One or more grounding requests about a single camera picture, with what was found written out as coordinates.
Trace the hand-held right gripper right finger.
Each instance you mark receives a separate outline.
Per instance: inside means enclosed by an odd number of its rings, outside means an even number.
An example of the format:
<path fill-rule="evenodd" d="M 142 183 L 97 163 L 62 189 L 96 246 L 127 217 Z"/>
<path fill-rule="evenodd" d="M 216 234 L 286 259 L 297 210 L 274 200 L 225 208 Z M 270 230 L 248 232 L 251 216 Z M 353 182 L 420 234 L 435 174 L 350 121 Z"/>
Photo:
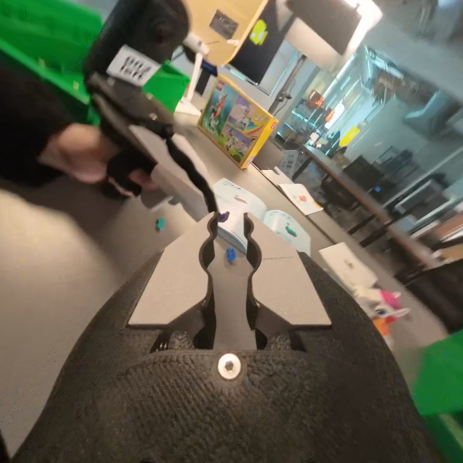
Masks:
<path fill-rule="evenodd" d="M 300 332 L 326 330 L 330 319 L 300 253 L 253 214 L 244 214 L 246 258 L 252 266 L 246 292 L 246 317 L 257 349 L 280 339 L 287 348 Z"/>

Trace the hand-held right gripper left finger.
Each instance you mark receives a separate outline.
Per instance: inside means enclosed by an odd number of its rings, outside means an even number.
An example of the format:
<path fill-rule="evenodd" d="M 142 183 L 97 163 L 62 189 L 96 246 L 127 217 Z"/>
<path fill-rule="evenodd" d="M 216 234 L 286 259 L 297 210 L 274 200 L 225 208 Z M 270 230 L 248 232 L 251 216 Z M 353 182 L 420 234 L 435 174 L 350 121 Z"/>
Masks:
<path fill-rule="evenodd" d="M 207 267 L 215 257 L 217 217 L 208 214 L 162 251 L 136 302 L 127 325 L 161 331 L 155 349 L 175 332 L 187 333 L 197 349 L 213 348 L 217 323 Z"/>

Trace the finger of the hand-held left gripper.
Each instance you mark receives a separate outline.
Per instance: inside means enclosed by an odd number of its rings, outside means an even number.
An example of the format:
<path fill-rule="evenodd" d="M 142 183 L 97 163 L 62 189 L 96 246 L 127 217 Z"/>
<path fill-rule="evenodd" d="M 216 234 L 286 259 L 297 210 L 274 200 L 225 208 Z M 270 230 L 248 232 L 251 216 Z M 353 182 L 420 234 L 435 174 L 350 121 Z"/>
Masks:
<path fill-rule="evenodd" d="M 201 157 L 202 150 L 199 149 L 199 136 L 202 135 L 202 133 L 196 126 L 190 124 L 174 123 L 173 128 L 175 131 L 173 143 L 193 163 L 195 170 L 205 180 L 208 188 L 211 189 L 211 178 L 204 160 Z"/>
<path fill-rule="evenodd" d="M 175 146 L 173 137 L 166 141 L 138 125 L 131 125 L 130 131 L 144 153 L 155 163 L 151 179 L 159 190 L 141 193 L 142 203 L 147 209 L 155 210 L 162 203 L 174 200 L 197 222 L 209 213 L 217 212 L 213 188 L 208 188 L 193 163 Z"/>

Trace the person's left forearm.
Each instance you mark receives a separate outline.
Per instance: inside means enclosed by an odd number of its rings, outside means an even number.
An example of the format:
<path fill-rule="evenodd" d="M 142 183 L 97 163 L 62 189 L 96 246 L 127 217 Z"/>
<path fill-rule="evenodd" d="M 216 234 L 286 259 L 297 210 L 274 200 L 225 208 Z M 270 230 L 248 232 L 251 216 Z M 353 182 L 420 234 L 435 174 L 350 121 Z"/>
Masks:
<path fill-rule="evenodd" d="M 52 136 L 74 120 L 60 98 L 34 75 L 0 68 L 0 174 L 41 187 L 62 173 L 38 161 Z"/>

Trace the yellow lego box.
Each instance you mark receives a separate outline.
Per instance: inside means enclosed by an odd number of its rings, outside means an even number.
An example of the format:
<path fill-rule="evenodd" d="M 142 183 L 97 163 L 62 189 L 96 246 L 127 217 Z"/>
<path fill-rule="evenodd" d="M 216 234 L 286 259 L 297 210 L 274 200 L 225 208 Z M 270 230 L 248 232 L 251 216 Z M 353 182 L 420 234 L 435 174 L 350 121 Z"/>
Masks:
<path fill-rule="evenodd" d="M 245 170 L 275 130 L 279 120 L 219 74 L 197 127 L 232 162 Z"/>

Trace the lego unicorn figure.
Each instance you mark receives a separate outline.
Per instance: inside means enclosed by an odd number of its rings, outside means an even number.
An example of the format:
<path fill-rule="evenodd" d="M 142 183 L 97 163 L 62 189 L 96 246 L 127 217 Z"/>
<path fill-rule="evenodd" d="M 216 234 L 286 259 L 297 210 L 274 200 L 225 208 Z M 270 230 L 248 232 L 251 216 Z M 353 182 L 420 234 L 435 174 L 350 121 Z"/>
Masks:
<path fill-rule="evenodd" d="M 368 315 L 389 349 L 393 350 L 395 342 L 390 325 L 410 313 L 410 309 L 402 305 L 401 293 L 358 285 L 352 291 L 357 304 Z"/>

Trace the person's left hand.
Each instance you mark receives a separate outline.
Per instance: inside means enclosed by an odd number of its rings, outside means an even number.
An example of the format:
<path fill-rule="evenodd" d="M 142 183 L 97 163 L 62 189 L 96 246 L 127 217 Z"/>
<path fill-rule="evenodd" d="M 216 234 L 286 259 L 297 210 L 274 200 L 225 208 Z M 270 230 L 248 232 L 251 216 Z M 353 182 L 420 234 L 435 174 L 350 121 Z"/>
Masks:
<path fill-rule="evenodd" d="M 120 148 L 100 128 L 70 124 L 49 138 L 38 162 L 83 183 L 107 180 L 118 193 L 134 198 L 132 192 L 107 176 L 108 162 L 119 153 Z"/>

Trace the open light blue instruction booklet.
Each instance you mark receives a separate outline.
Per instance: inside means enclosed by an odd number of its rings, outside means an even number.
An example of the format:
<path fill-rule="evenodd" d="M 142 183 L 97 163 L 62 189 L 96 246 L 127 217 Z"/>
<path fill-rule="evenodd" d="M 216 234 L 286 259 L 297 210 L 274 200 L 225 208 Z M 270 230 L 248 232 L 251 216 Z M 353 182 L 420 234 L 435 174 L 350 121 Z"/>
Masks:
<path fill-rule="evenodd" d="M 213 191 L 219 212 L 230 212 L 225 223 L 218 223 L 218 233 L 235 249 L 247 252 L 244 214 L 251 213 L 298 252 L 312 255 L 311 237 L 289 214 L 281 210 L 268 209 L 256 195 L 226 178 L 218 180 L 213 186 Z"/>

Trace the white desk stand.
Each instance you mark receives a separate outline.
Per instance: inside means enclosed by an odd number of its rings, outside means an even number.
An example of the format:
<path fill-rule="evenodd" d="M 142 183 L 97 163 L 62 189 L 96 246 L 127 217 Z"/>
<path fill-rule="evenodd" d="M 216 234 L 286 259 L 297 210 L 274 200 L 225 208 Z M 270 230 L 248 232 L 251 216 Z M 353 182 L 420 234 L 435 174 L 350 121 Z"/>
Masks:
<path fill-rule="evenodd" d="M 183 42 L 183 46 L 185 49 L 189 49 L 194 53 L 194 68 L 188 88 L 177 104 L 175 113 L 186 114 L 194 117 L 200 116 L 200 110 L 193 105 L 192 99 L 196 85 L 200 78 L 202 62 L 206 61 L 213 66 L 222 67 L 232 60 L 241 43 L 242 41 L 238 39 L 224 38 L 207 43 L 194 33 L 188 33 Z"/>

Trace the grey laptop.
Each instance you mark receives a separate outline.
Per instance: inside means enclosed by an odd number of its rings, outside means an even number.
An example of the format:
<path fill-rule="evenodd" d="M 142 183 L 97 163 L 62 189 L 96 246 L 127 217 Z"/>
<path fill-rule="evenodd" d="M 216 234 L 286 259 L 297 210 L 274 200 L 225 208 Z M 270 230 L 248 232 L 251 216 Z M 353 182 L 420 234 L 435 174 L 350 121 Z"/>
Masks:
<path fill-rule="evenodd" d="M 260 170 L 273 170 L 284 157 L 284 152 L 272 140 L 267 140 L 254 157 L 252 164 Z"/>

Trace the white booklet with orange print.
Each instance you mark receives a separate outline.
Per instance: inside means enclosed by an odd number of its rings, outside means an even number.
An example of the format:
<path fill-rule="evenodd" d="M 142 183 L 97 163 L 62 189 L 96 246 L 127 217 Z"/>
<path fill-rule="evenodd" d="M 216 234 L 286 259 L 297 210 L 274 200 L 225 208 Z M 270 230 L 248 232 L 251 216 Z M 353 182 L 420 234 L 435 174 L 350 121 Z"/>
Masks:
<path fill-rule="evenodd" d="M 302 184 L 278 184 L 277 187 L 305 217 L 324 210 Z"/>

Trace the green plastic crate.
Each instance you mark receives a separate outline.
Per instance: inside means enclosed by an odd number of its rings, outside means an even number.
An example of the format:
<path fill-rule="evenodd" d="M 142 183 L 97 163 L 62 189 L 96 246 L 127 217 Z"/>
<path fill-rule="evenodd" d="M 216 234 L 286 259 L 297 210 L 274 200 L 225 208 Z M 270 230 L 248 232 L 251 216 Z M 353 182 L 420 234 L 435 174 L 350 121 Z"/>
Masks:
<path fill-rule="evenodd" d="M 100 14 L 71 1 L 54 0 L 2 0 L 0 14 L 1 63 L 28 71 L 51 87 L 78 122 L 99 124 L 84 84 L 84 61 L 104 24 Z M 188 78 L 170 60 L 143 92 L 173 116 Z"/>

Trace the black light stand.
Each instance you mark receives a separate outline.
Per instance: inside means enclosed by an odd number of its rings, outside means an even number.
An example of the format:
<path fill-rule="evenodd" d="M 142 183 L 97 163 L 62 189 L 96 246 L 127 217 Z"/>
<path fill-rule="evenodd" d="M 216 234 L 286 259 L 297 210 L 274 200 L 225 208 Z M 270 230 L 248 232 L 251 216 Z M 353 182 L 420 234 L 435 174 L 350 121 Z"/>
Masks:
<path fill-rule="evenodd" d="M 273 116 L 275 116 L 278 113 L 278 108 L 281 106 L 282 103 L 285 103 L 286 101 L 292 98 L 290 91 L 293 88 L 296 78 L 298 77 L 300 70 L 304 67 L 306 61 L 307 57 L 304 54 L 300 54 L 295 66 L 292 68 L 291 73 L 287 77 L 286 81 L 284 82 L 278 94 L 276 95 L 273 103 L 269 107 L 268 111 Z"/>

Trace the large black screen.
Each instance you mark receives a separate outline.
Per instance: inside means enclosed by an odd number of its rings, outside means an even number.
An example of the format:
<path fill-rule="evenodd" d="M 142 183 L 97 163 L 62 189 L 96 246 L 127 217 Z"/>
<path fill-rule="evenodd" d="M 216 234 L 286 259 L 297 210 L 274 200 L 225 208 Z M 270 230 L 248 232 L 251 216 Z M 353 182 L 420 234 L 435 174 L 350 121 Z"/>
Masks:
<path fill-rule="evenodd" d="M 268 25 L 268 35 L 263 45 L 255 46 L 249 40 L 250 32 L 257 22 L 256 20 L 229 66 L 236 69 L 250 81 L 260 84 L 283 42 L 290 18 L 290 16 L 279 12 L 277 1 L 268 1 L 257 19 L 265 20 Z"/>

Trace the light wooden board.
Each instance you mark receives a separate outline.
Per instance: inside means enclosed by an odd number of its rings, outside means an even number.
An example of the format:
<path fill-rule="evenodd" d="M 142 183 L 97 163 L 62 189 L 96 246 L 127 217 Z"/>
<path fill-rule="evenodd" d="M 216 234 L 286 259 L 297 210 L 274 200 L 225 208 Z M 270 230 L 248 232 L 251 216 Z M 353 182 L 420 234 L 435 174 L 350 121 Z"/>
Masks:
<path fill-rule="evenodd" d="M 259 19 L 266 0 L 186 0 L 189 32 L 183 44 L 211 65 L 227 65 Z"/>

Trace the yellow sticker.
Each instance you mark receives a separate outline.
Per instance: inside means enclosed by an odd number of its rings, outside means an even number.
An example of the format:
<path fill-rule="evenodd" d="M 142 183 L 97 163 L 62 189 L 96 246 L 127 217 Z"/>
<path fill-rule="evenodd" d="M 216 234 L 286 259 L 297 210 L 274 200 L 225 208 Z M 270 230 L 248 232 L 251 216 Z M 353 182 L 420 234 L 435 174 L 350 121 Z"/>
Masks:
<path fill-rule="evenodd" d="M 267 35 L 268 35 L 268 25 L 265 20 L 259 19 L 254 24 L 250 32 L 249 40 L 255 46 L 261 46 L 263 45 Z"/>

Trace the yellow note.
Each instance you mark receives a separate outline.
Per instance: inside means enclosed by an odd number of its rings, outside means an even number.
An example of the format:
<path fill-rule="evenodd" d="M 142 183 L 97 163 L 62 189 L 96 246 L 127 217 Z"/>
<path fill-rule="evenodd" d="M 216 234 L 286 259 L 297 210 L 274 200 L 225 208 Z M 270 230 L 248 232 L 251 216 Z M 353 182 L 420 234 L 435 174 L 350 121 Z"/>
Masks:
<path fill-rule="evenodd" d="M 352 126 L 339 140 L 340 147 L 346 147 L 360 133 L 361 129 L 357 126 Z"/>

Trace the green plastic bin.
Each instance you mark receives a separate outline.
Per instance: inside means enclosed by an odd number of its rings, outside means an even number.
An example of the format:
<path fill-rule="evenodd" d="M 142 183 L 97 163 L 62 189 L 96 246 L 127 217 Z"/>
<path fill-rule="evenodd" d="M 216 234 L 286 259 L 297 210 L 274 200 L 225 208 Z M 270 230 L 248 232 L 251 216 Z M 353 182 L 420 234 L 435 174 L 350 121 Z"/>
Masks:
<path fill-rule="evenodd" d="M 463 461 L 463 332 L 427 346 L 414 403 L 445 462 Z"/>

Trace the softbox light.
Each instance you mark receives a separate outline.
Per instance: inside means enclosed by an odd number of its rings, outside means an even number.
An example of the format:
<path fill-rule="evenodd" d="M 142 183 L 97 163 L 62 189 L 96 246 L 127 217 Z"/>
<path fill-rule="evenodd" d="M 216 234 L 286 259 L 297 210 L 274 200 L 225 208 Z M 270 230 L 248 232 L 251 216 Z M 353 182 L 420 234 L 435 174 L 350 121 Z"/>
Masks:
<path fill-rule="evenodd" d="M 370 0 L 289 0 L 294 16 L 286 41 L 320 69 L 342 68 L 382 19 Z"/>

